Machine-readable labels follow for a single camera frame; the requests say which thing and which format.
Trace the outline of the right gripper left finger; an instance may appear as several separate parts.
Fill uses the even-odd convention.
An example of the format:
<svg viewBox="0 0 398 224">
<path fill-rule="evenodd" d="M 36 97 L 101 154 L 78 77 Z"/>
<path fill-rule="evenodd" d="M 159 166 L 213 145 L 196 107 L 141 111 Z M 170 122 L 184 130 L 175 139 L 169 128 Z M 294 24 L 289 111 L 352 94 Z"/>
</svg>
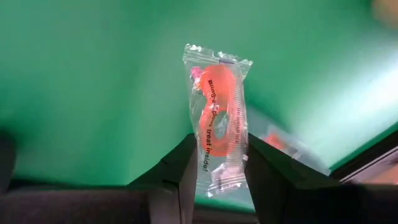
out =
<svg viewBox="0 0 398 224">
<path fill-rule="evenodd" d="M 126 185 L 16 179 L 0 194 L 0 224 L 192 224 L 197 140 L 188 134 Z"/>
</svg>

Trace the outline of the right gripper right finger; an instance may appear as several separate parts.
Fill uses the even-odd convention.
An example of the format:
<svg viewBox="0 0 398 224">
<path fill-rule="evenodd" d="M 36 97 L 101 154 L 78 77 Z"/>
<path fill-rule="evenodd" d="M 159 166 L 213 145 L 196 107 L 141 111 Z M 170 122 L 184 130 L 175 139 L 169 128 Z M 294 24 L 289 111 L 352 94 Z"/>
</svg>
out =
<svg viewBox="0 0 398 224">
<path fill-rule="evenodd" d="M 250 134 L 247 183 L 260 224 L 398 224 L 398 186 L 342 184 Z"/>
</svg>

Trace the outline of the clear-wrapped ring candy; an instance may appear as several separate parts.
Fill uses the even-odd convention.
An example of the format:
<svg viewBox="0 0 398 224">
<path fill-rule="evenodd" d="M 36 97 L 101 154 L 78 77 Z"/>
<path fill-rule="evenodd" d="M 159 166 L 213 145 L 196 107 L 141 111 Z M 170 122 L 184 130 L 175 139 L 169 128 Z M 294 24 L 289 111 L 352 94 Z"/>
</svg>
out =
<svg viewBox="0 0 398 224">
<path fill-rule="evenodd" d="M 268 124 L 264 128 L 254 131 L 252 134 L 296 161 L 322 174 L 330 175 L 331 170 L 312 150 L 302 141 L 279 127 Z"/>
<path fill-rule="evenodd" d="M 243 81 L 252 61 L 186 44 L 189 112 L 198 146 L 197 192 L 212 198 L 246 186 L 248 121 Z"/>
</svg>

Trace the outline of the green table mat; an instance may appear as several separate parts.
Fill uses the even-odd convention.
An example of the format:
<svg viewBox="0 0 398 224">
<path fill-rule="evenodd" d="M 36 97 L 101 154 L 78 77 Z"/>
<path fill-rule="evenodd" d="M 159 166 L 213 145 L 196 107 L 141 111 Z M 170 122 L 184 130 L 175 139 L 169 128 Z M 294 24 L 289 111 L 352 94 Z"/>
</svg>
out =
<svg viewBox="0 0 398 224">
<path fill-rule="evenodd" d="M 0 0 L 16 177 L 123 185 L 192 125 L 183 49 L 253 61 L 258 111 L 332 170 L 398 130 L 398 0 Z"/>
</svg>

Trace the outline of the black aluminium table frame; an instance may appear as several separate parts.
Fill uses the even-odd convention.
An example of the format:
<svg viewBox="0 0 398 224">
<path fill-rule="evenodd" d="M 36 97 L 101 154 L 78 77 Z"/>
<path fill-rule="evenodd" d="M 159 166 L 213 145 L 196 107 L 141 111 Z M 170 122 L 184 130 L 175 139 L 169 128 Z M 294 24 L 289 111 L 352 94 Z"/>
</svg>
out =
<svg viewBox="0 0 398 224">
<path fill-rule="evenodd" d="M 342 183 L 398 185 L 398 130 L 334 170 Z"/>
</svg>

